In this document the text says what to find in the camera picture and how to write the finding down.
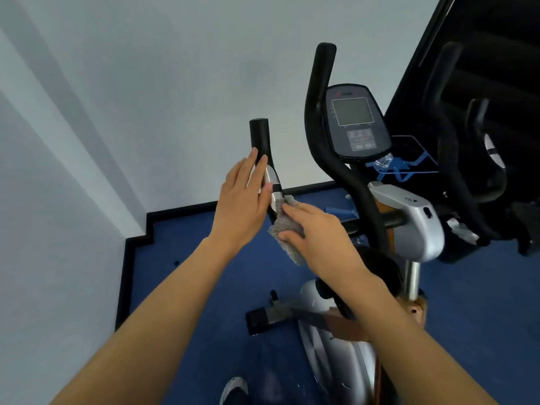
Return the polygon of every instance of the exercise bike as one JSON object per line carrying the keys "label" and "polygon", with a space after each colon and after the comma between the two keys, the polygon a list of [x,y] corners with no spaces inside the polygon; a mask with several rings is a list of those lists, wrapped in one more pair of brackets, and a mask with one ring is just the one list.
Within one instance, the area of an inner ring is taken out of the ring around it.
{"label": "exercise bike", "polygon": [[[342,224],[351,238],[366,236],[369,247],[356,246],[366,266],[423,325],[427,301],[419,290],[420,265],[442,252],[442,225],[428,200],[392,184],[370,181],[357,167],[388,155],[392,140],[367,87],[328,86],[335,54],[336,46],[328,43],[319,44],[315,52],[304,114],[309,149],[318,166],[354,201],[358,218]],[[249,126],[259,158],[268,156],[263,185],[273,184],[268,216],[274,222],[284,196],[272,161],[268,119],[253,119]],[[246,313],[251,335],[285,320],[298,320],[315,377],[332,402],[396,402],[395,389],[367,335],[321,279],[305,283],[295,302],[282,302],[272,291],[269,307]]]}

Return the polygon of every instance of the left hand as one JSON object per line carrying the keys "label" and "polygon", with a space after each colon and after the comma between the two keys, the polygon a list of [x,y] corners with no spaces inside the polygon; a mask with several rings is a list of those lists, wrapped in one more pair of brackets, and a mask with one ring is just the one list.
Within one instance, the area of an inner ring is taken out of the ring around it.
{"label": "left hand", "polygon": [[268,158],[262,156],[257,167],[249,174],[257,159],[257,149],[234,165],[221,186],[214,223],[209,240],[225,244],[232,256],[248,244],[260,230],[272,198],[272,184],[267,183],[259,194]]}

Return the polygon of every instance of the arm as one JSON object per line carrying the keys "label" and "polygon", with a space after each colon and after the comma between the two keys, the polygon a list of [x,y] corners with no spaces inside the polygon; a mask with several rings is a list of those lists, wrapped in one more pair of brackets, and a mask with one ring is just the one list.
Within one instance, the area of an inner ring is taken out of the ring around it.
{"label": "arm", "polygon": [[249,179],[256,156],[254,149],[227,174],[210,236],[143,301],[52,405],[161,401],[225,266],[264,221],[272,186],[259,195],[265,156]]}
{"label": "arm", "polygon": [[283,210],[304,227],[306,238],[292,231],[280,238],[348,304],[405,403],[497,404],[369,272],[337,217],[309,204]]}

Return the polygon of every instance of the forearm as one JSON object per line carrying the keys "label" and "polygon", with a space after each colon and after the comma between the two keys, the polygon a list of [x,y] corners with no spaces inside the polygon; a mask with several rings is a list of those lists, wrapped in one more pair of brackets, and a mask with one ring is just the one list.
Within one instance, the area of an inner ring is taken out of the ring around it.
{"label": "forearm", "polygon": [[232,254],[203,240],[58,394],[58,404],[159,403]]}
{"label": "forearm", "polygon": [[364,274],[338,287],[405,403],[496,404],[400,306],[381,279]]}

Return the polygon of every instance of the right hand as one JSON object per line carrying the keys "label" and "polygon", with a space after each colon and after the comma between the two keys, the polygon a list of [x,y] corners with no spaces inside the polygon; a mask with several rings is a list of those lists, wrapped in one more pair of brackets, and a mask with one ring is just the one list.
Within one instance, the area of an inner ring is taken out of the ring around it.
{"label": "right hand", "polygon": [[304,228],[306,238],[294,231],[282,231],[279,238],[296,247],[309,268],[331,288],[359,275],[371,274],[364,265],[340,220],[305,203],[283,204],[283,211]]}

